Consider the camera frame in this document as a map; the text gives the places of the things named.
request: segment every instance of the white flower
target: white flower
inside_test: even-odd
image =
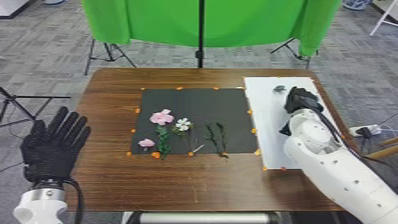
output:
[[[189,121],[189,118],[184,118],[178,120],[177,127],[178,127],[180,131],[189,131],[191,125],[193,125],[193,123]]]

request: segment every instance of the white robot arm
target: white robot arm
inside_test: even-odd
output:
[[[59,215],[66,212],[65,190],[42,188],[22,195],[15,217],[22,224],[63,224]]]
[[[285,152],[326,196],[365,224],[397,224],[397,193],[337,140],[312,109],[294,112],[289,126]]]

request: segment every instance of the black wire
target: black wire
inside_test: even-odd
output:
[[[11,112],[10,117],[8,117],[8,122],[10,122],[10,123],[11,123],[11,117],[13,117],[13,115],[15,115],[15,112],[17,112],[17,106],[15,106],[13,112]],[[24,137],[19,136],[19,135],[13,133],[11,125],[10,125],[10,134],[11,134],[17,138],[20,138],[20,139],[24,140]]]
[[[349,146],[347,141],[345,141],[345,139],[344,139],[344,136],[342,136],[342,134],[340,134],[340,132],[338,132],[338,129],[337,129],[337,127],[335,127],[335,125],[333,125],[333,123],[331,123],[331,121],[329,121],[326,115],[322,114],[321,110],[319,110],[319,109],[317,109],[317,108],[315,108],[305,101],[303,101],[303,105],[315,111],[317,115],[321,116],[322,122],[324,122],[324,124],[326,124],[326,126],[328,126],[328,128],[329,128],[329,130],[331,130],[331,132],[335,132],[337,135],[338,135],[338,137],[340,137],[340,142],[344,143],[344,145],[345,145],[345,147],[347,147],[347,149],[349,149],[349,152],[351,152],[353,155],[358,157],[360,161],[363,162],[363,164],[367,165],[367,167],[370,168],[370,170],[372,170],[374,173],[377,174],[377,176],[379,176],[379,178],[383,179],[385,183],[388,184],[390,188],[395,189],[393,184],[390,183],[390,181],[388,181],[386,178],[383,177],[379,171],[376,170],[372,164],[370,164],[369,161],[367,161],[367,158],[360,155],[360,153],[356,152],[356,150],[354,150],[353,147]]]
[[[81,188],[77,180],[74,180],[74,179],[65,180],[65,183],[70,184],[75,187],[77,192],[79,192],[79,207],[77,207],[75,224],[82,224],[84,207],[86,207],[86,205],[84,205],[84,191],[82,191],[82,188]]]
[[[361,148],[360,148],[360,152],[363,153],[365,152],[365,143],[367,143],[367,138],[363,138],[363,143],[361,143]]]
[[[10,170],[13,167],[20,166],[24,164],[24,162],[17,163],[15,165],[11,165],[10,167],[6,167],[3,170],[0,170],[0,173]]]
[[[398,113],[379,123],[377,127],[397,117]]]

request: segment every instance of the cable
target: cable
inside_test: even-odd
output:
[[[15,165],[11,165],[10,167],[6,167],[3,170],[0,170],[0,173],[10,170],[13,167],[20,166],[24,164],[24,162],[17,163]]]
[[[338,132],[338,129],[337,129],[337,127],[335,127],[335,125],[333,125],[333,123],[331,123],[331,121],[329,121],[326,115],[322,114],[322,112],[319,111],[319,109],[317,109],[317,108],[315,108],[305,101],[301,101],[301,102],[303,102],[303,105],[315,111],[317,115],[321,116],[321,120],[322,120],[322,122],[324,122],[324,124],[326,124],[326,126],[328,126],[328,128],[329,128],[329,130],[331,130],[331,132],[335,132],[335,134],[338,135],[338,137],[340,137],[340,142],[344,143],[344,145],[345,145],[345,147],[347,147],[347,149],[349,149],[349,152],[351,152],[353,155],[358,157],[360,161],[363,162],[363,164],[367,165],[367,167],[370,168],[370,170],[372,170],[374,173],[377,174],[377,176],[379,176],[379,178],[383,179],[383,181],[385,181],[386,185],[390,186],[390,188],[395,189],[393,184],[390,183],[390,181],[388,181],[386,178],[383,177],[379,171],[376,170],[372,164],[370,164],[369,161],[367,161],[367,158],[363,157],[363,155],[360,155],[360,153],[356,152],[356,150],[351,148],[351,146],[349,146],[349,144],[347,144],[347,141],[345,141],[345,139],[344,139],[344,136],[342,136],[342,134],[340,134],[340,132]]]
[[[10,122],[10,123],[11,123],[11,117],[13,117],[13,115],[15,115],[15,112],[17,112],[17,106],[15,106],[13,112],[11,112],[10,117],[8,117],[8,122]],[[24,137],[19,136],[19,135],[13,133],[11,125],[10,125],[10,134],[11,134],[17,138],[20,138],[20,139],[24,140]]]
[[[77,192],[79,192],[79,207],[77,207],[75,224],[82,224],[84,207],[86,207],[86,205],[84,205],[84,191],[82,191],[82,188],[81,188],[77,180],[74,180],[74,179],[65,180],[65,183],[70,184],[75,187]]]
[[[377,126],[381,126],[395,117],[398,116],[398,113],[397,114],[393,114],[393,116],[379,123],[379,125]]]
[[[383,131],[393,131],[395,137],[398,137],[398,136],[397,136],[397,132],[398,132],[398,130],[395,130],[395,129],[390,127],[390,125],[383,124],[379,127],[388,127],[390,129],[381,129],[381,130],[383,130]]]

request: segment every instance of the pink flower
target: pink flower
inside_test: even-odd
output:
[[[141,142],[139,142],[139,145],[143,148],[152,148],[155,146],[155,142],[152,139],[145,139]]]
[[[166,125],[166,122],[171,123],[175,117],[170,115],[171,110],[164,109],[162,112],[155,113],[150,120],[155,124]]]

